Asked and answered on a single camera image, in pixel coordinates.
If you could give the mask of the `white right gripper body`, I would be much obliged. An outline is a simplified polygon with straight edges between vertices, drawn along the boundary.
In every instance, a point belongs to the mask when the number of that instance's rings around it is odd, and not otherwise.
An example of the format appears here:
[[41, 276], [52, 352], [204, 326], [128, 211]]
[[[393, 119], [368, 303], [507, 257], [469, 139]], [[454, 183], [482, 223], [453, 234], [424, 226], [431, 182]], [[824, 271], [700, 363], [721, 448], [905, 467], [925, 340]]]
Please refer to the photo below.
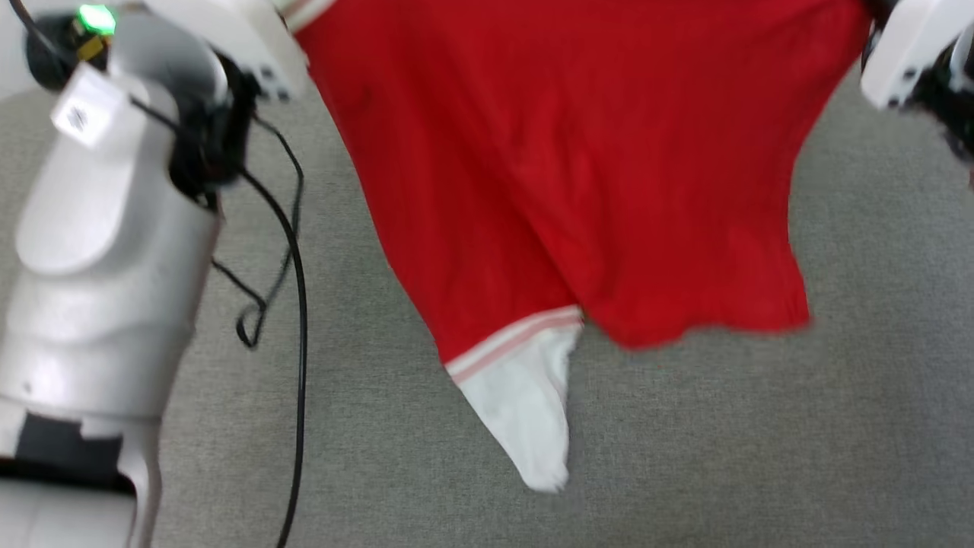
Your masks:
[[860, 87], [866, 100], [891, 109], [912, 96], [923, 70], [972, 27], [972, 1], [898, 1], [867, 58]]

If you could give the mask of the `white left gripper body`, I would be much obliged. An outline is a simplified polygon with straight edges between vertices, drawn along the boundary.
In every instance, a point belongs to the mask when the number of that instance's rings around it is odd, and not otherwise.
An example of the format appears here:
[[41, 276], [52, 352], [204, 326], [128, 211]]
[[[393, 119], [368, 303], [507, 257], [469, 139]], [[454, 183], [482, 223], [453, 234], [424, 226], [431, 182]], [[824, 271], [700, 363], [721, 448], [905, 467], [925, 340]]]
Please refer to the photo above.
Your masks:
[[272, 1], [146, 1], [154, 14], [197, 36], [242, 72], [253, 74], [272, 100], [307, 90], [307, 57]]

